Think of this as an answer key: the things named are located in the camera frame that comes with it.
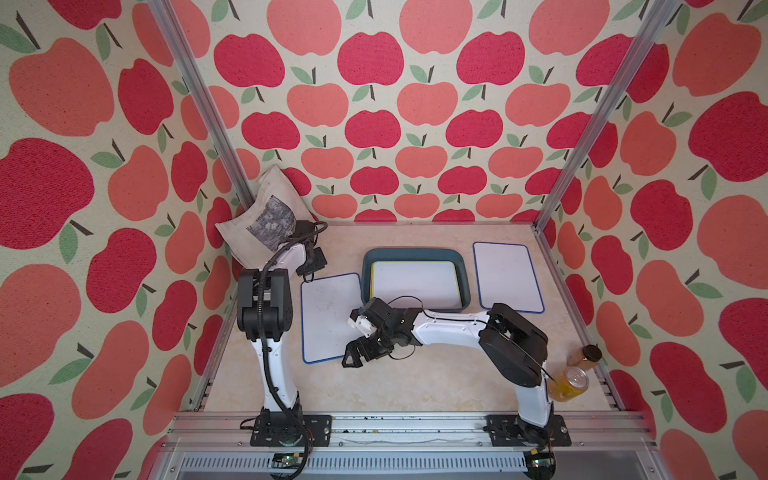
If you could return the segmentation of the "yellow-framed whiteboard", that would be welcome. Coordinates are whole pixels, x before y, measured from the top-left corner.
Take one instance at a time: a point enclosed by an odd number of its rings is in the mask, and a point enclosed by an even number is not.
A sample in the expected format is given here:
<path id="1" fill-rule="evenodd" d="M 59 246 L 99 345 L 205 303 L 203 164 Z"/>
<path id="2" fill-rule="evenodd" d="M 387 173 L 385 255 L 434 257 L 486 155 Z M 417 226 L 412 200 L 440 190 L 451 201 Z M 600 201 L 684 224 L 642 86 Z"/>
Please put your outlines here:
<path id="1" fill-rule="evenodd" d="M 433 310 L 461 310 L 459 277 L 450 261 L 377 261 L 372 264 L 368 287 L 398 308 L 423 305 Z"/>

